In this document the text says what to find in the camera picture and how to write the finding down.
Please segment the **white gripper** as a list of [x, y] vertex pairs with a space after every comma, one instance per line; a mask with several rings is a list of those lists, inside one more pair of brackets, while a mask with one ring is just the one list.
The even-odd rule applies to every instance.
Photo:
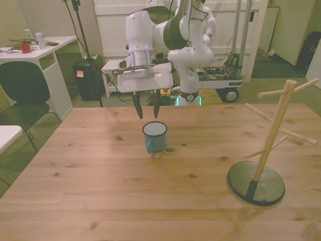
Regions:
[[153, 93], [154, 117], [158, 117], [161, 105], [161, 90], [173, 86], [171, 63], [155, 65], [154, 67], [138, 68], [124, 71], [117, 77], [118, 90], [121, 93], [133, 92], [132, 101], [140, 119], [143, 111], [140, 104], [140, 92], [155, 90]]

